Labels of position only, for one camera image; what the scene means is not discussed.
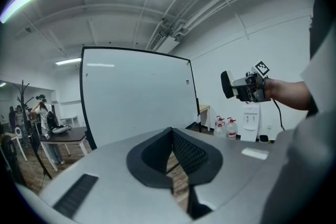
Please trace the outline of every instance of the ceiling light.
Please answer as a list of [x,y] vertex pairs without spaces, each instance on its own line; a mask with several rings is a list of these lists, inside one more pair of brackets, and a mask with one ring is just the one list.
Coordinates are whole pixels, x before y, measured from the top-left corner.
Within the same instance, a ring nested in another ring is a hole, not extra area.
[[56,62],[57,65],[64,65],[66,63],[71,63],[71,62],[80,62],[81,58],[76,58],[76,59],[71,59],[71,60],[65,60],[61,62]]
[[1,13],[0,21],[4,24],[19,8],[31,0],[13,0]]
[[88,63],[90,67],[114,67],[114,65],[107,65],[105,63]]

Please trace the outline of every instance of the whiteboard frame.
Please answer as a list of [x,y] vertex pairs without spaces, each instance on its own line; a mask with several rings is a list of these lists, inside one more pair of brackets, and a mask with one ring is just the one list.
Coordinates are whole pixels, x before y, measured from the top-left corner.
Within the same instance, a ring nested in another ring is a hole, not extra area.
[[157,54],[157,55],[163,55],[167,57],[173,57],[181,60],[185,60],[189,62],[190,65],[190,70],[191,70],[191,75],[193,77],[193,83],[194,83],[194,91],[195,91],[195,97],[196,97],[196,106],[197,106],[197,115],[199,115],[199,104],[198,104],[198,98],[196,95],[196,87],[195,87],[195,80],[194,80],[194,74],[193,74],[193,68],[191,66],[191,61],[189,59],[185,59],[182,57],[174,56],[174,55],[168,55],[168,54],[162,54],[160,52],[154,52],[154,51],[149,51],[149,50],[137,50],[137,49],[131,49],[131,48],[122,48],[122,47],[108,47],[108,46],[87,46],[82,48],[81,52],[81,62],[80,62],[80,71],[79,71],[79,88],[80,88],[80,102],[82,104],[82,109],[83,109],[83,115],[84,115],[84,120],[87,128],[86,132],[86,137],[88,139],[89,145],[92,150],[95,150],[97,148],[97,145],[94,141],[94,138],[91,133],[89,121],[86,115],[86,109],[85,109],[85,102],[84,102],[84,94],[83,94],[83,58],[84,58],[84,51],[87,49],[114,49],[114,50],[131,50],[131,51],[137,51],[137,52],[146,52],[148,54]]

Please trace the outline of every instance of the gray device surface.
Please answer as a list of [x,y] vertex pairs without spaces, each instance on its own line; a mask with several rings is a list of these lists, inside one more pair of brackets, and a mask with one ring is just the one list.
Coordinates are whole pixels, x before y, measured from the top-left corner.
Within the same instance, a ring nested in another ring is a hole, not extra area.
[[[144,186],[129,172],[128,152],[139,143],[162,130],[144,133],[105,145],[73,164],[55,178],[39,194],[49,206],[56,202],[83,175],[97,176],[93,186],[73,220],[78,223],[190,223],[169,189]],[[292,131],[278,135],[275,144],[253,143],[209,136],[190,130],[182,132],[216,147],[223,156],[223,165],[208,184],[195,186],[198,201],[214,212],[196,222],[226,220],[227,223],[260,222],[267,196],[285,163]],[[244,155],[248,148],[268,154],[266,159]]]

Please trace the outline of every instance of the white label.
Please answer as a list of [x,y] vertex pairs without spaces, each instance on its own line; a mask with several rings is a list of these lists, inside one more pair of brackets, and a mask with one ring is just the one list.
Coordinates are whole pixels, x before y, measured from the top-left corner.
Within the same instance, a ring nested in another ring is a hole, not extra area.
[[266,160],[268,157],[268,151],[260,151],[260,150],[255,150],[254,148],[248,148],[248,147],[242,150],[242,154],[249,156],[249,157],[257,158],[257,159],[262,159],[262,160]]

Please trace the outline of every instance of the plastic bottle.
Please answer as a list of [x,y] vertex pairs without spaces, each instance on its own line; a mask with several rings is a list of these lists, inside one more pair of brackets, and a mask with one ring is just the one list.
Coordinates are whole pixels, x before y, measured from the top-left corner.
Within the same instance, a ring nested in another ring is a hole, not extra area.
[[236,120],[233,120],[232,118],[227,118],[229,120],[229,124],[227,125],[226,135],[229,138],[236,139],[236,135],[238,132],[238,126],[235,123]]
[[226,134],[226,126],[224,123],[224,119],[221,116],[217,116],[214,135],[218,137],[225,137],[225,134]]

